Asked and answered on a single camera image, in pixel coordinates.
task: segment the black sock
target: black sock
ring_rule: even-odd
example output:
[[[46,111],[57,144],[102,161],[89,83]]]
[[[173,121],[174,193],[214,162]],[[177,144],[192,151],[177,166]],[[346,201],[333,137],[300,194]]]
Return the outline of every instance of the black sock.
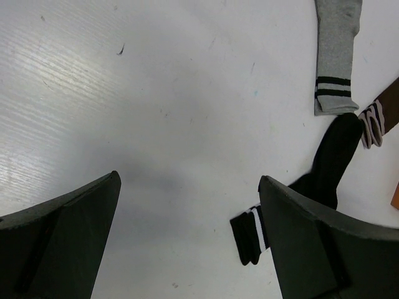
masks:
[[[259,256],[267,248],[266,230],[261,205],[258,204],[230,220],[241,263],[256,265]]]
[[[309,199],[331,209],[337,209],[337,186],[355,153],[362,137],[362,130],[362,122],[353,113],[338,116],[325,132],[317,149],[310,173],[301,176],[289,187]],[[246,244],[246,246],[240,245],[240,248],[238,248],[240,258],[245,255],[247,257],[245,262],[249,257],[253,264],[257,264],[262,250],[259,247],[259,238],[257,238],[255,216],[248,211],[239,216],[242,217],[243,221],[236,222],[236,225],[232,223],[232,228],[234,237],[237,235],[235,231],[241,231],[241,243],[252,243],[251,245]],[[260,223],[264,225],[260,205],[258,205],[257,214]],[[239,228],[239,225],[244,225],[245,228]],[[263,236],[265,244],[267,244],[264,227]]]

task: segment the gray sock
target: gray sock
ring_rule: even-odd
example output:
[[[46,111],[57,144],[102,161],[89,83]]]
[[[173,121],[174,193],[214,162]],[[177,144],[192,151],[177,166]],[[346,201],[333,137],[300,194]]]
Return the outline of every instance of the gray sock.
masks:
[[[354,112],[352,101],[353,40],[360,28],[362,0],[315,0],[319,20],[319,49],[315,115]]]

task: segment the striped sock cuff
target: striped sock cuff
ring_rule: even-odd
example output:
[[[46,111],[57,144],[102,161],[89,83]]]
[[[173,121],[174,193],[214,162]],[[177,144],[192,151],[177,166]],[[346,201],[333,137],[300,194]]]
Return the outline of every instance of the striped sock cuff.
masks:
[[[350,91],[350,80],[337,77],[317,77],[315,98],[323,95],[350,98],[352,96]]]
[[[359,119],[364,123],[363,145],[370,148],[371,145],[382,145],[382,136],[385,134],[385,118],[380,101],[376,99],[361,114]]]
[[[256,265],[259,256],[269,248],[261,204],[252,206],[230,220],[239,257],[243,265]]]

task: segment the brown sock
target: brown sock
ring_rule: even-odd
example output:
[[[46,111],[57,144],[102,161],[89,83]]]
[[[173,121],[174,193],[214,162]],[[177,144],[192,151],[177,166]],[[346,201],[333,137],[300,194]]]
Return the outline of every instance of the brown sock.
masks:
[[[374,102],[359,115],[363,121],[363,145],[382,145],[382,136],[399,122],[399,78],[384,90]]]

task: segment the white stripe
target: white stripe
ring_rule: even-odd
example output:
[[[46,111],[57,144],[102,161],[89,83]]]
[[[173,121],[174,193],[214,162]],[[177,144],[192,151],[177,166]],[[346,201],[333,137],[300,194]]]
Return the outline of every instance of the white stripe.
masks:
[[[266,251],[266,245],[264,243],[261,220],[259,218],[259,214],[257,213],[256,208],[253,209],[251,212],[254,214],[257,238],[259,239],[259,248],[262,253],[262,252]]]
[[[375,114],[375,108],[373,105],[370,106],[370,109],[367,110],[366,112],[366,119],[368,123],[368,127],[370,128],[370,134],[372,136],[373,143],[377,145],[378,147],[381,147],[382,145],[382,131],[380,127],[380,123],[377,120],[377,116]]]
[[[380,117],[381,134],[383,136],[383,135],[385,135],[385,117],[384,117],[384,114],[383,114],[382,105],[381,105],[379,99],[376,99],[374,102],[375,102],[375,105],[377,106],[378,116]]]
[[[253,206],[253,207],[250,207],[248,210],[246,210],[244,213],[247,213],[247,214],[249,214],[251,211],[252,211],[252,209],[254,209],[254,208],[257,208],[257,207],[259,207],[261,205],[261,203],[259,203],[259,204],[256,204],[255,206]]]
[[[361,112],[361,114],[359,115],[359,120],[361,120],[364,123],[364,132],[362,135],[362,142],[365,148],[371,148],[373,145],[373,140],[372,140],[372,136],[370,133],[370,128],[368,127],[368,122],[366,119],[366,114],[365,112]]]

